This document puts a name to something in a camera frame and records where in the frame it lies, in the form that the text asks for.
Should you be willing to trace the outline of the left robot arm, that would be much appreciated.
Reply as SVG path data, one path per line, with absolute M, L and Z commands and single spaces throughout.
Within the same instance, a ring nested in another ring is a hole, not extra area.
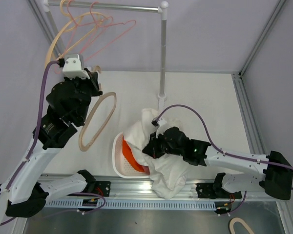
M 97 181 L 86 169 L 65 179 L 39 183 L 38 179 L 51 160 L 76 132 L 85 126 L 91 99 L 101 97 L 99 72 L 84 69 L 86 78 L 64 77 L 45 98 L 45 115 L 38 114 L 33 138 L 12 175 L 0 184 L 0 222 L 7 217 L 32 217 L 46 203 L 67 195 L 91 195 Z

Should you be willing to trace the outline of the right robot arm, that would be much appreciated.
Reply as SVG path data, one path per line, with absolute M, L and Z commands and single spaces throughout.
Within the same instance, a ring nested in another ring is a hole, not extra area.
M 293 169 L 285 157 L 276 151 L 271 151 L 269 155 L 225 152 L 209 142 L 190 139 L 179 128 L 171 127 L 162 134 L 152 133 L 143 153 L 152 158 L 176 155 L 193 166 L 238 171 L 237 175 L 217 174 L 212 188 L 217 197 L 236 192 L 264 191 L 276 199 L 291 198 Z

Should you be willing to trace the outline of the orange t shirt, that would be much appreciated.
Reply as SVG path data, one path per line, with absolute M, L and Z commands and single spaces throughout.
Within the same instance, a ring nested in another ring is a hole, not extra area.
M 144 170 L 142 168 L 142 165 L 140 165 L 134 158 L 131 148 L 127 144 L 127 142 L 123 139 L 122 140 L 122 153 L 125 159 L 129 162 L 131 167 L 141 173 L 144 173 Z

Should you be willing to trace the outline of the beige hanger of white shirt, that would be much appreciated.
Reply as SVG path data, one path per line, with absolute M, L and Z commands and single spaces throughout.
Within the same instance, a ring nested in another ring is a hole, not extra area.
M 97 140 L 111 120 L 116 106 L 117 94 L 115 92 L 105 92 L 97 98 L 79 133 L 78 145 L 81 152 L 88 151 Z

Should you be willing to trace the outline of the white t shirt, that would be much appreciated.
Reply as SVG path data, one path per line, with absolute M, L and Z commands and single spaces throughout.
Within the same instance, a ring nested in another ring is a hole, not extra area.
M 155 109 L 142 109 L 140 120 L 123 132 L 123 138 L 131 148 L 135 160 L 140 165 L 149 167 L 149 178 L 153 181 L 152 190 L 161 198 L 171 199 L 185 186 L 189 165 L 180 156 L 164 154 L 154 159 L 142 152 L 149 142 L 150 135 L 156 132 L 151 122 L 158 115 L 159 112 Z M 166 121 L 164 131 L 170 127 L 183 130 L 180 120 L 168 118 Z

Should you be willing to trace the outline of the pink t shirt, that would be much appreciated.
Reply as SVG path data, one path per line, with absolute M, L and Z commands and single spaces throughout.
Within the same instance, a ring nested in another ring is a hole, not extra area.
M 150 171 L 149 171 L 149 167 L 148 166 L 142 166 L 144 172 L 147 174 L 147 175 L 150 175 Z

